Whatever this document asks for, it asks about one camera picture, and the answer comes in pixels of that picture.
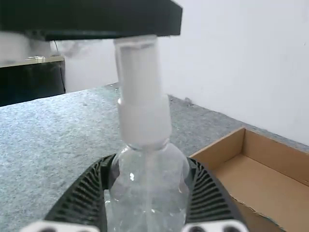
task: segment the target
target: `brown cardboard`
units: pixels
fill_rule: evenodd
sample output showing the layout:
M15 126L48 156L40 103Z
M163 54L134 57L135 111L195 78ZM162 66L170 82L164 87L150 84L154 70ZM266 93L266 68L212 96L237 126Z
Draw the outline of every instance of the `brown cardboard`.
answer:
M191 156L236 199L250 231L309 231L309 155L241 128Z

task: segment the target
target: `plastic bottle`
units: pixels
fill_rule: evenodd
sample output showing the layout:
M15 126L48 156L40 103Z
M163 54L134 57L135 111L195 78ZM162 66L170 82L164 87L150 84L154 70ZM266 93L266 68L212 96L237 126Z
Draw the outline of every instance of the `plastic bottle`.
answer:
M157 37L114 41L120 131L109 190L115 232L179 232L192 181L185 155L169 142L169 100L162 91Z

